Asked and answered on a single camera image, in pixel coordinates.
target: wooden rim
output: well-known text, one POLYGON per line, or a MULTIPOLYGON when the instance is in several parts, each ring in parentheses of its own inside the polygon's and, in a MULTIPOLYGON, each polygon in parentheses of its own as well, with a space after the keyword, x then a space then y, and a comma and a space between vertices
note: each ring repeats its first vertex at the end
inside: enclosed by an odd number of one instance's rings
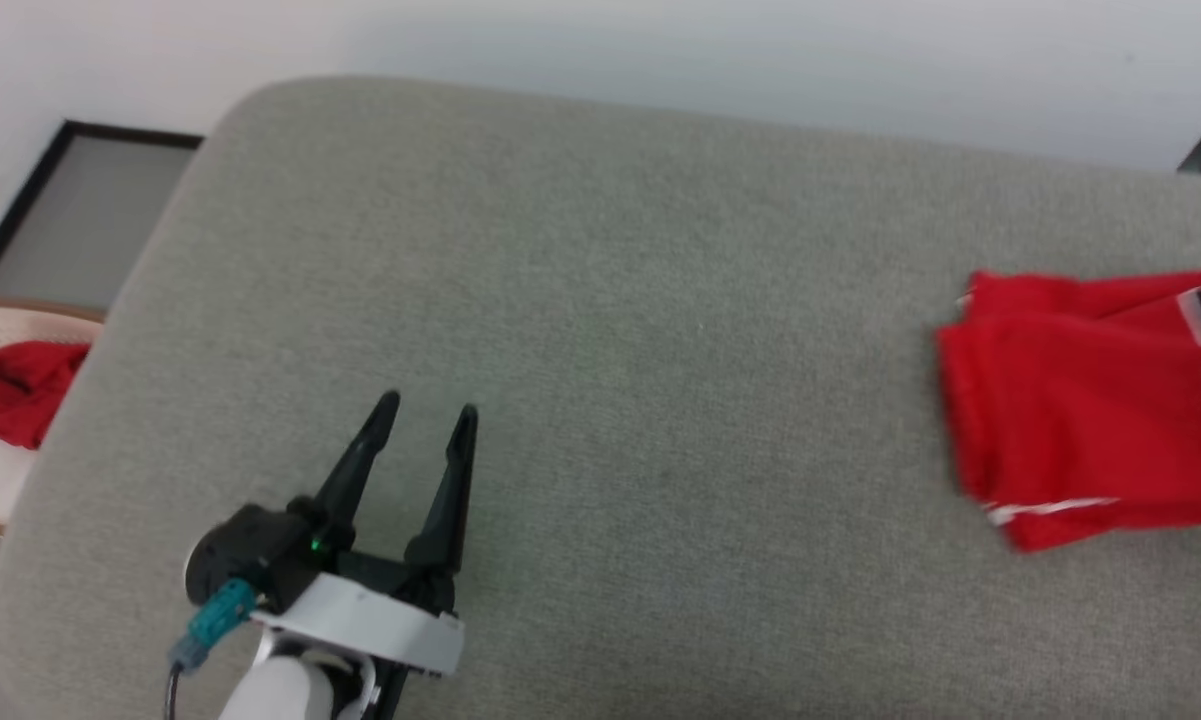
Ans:
POLYGON ((0 307, 2 310, 30 310, 34 313, 48 313, 52 316, 67 316, 68 318, 76 318, 78 320, 89 320, 91 323, 102 324, 107 316, 97 310, 89 310, 86 307, 76 307, 74 305, 61 305, 60 302, 44 302, 41 300, 14 300, 7 299, 6 296, 0 296, 0 307))

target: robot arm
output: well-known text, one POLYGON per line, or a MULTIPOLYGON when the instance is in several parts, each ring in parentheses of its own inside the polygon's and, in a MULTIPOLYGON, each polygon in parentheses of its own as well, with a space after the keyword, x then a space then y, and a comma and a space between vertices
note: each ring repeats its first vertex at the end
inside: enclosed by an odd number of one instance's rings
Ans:
MULTIPOLYGON (((225 606, 231 617, 225 624, 247 616, 263 626, 253 667, 222 720, 386 720, 408 674, 448 676, 458 668, 464 624, 453 611, 453 577, 462 568, 476 460, 473 406, 459 415, 444 478, 404 560, 352 550, 355 510, 399 402, 394 391, 380 398, 315 498, 299 496, 282 512, 246 505, 208 532, 190 556, 187 596, 204 607, 202 614, 225 606)), ((180 644, 171 653, 167 718, 178 671, 195 670, 203 661, 198 649, 207 652, 219 637, 216 628, 198 631, 197 620, 189 637, 204 641, 190 643, 192 652, 180 644)))

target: red fabric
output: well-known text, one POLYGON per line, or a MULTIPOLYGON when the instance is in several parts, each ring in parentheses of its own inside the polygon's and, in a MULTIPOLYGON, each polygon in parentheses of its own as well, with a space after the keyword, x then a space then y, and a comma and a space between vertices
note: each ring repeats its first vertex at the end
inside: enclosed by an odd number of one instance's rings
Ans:
POLYGON ((1200 288, 975 272, 938 332, 948 425, 961 482, 1017 548, 1201 523, 1200 288))
POLYGON ((37 450, 89 353, 88 344, 19 342, 0 348, 0 439, 37 450))

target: gray ottoman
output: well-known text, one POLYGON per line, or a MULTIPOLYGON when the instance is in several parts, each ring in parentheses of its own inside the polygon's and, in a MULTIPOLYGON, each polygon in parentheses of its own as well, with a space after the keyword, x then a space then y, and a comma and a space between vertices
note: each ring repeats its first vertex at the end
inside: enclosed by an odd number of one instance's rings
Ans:
POLYGON ((268 88, 198 154, 20 498, 0 676, 30 718, 156 716, 190 546, 316 488, 399 388, 371 552, 480 407, 466 656, 402 719, 1201 715, 1201 529, 1012 554, 956 491, 932 341, 976 266, 1197 265, 1201 178, 268 88))

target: white trim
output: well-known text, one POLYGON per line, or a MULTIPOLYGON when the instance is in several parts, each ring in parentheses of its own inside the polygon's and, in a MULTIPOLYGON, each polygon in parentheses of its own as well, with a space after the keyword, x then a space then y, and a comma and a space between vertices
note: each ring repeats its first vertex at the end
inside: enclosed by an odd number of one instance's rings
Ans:
POLYGON ((1054 512, 1071 510, 1075 508, 1111 505, 1112 502, 1117 500, 1118 498, 1115 497, 1076 497, 1071 500, 1045 502, 1040 503, 1040 505, 985 505, 982 509, 987 510, 987 520, 992 521, 992 524, 998 527, 1011 523, 1012 518, 1022 512, 1030 512, 1030 515, 1052 515, 1054 512))
POLYGON ((1182 319, 1187 320, 1187 328, 1191 329, 1191 336, 1195 337, 1196 346, 1201 346, 1201 302, 1200 287, 1193 287, 1190 290, 1182 292, 1177 296, 1177 306, 1182 310, 1182 319))

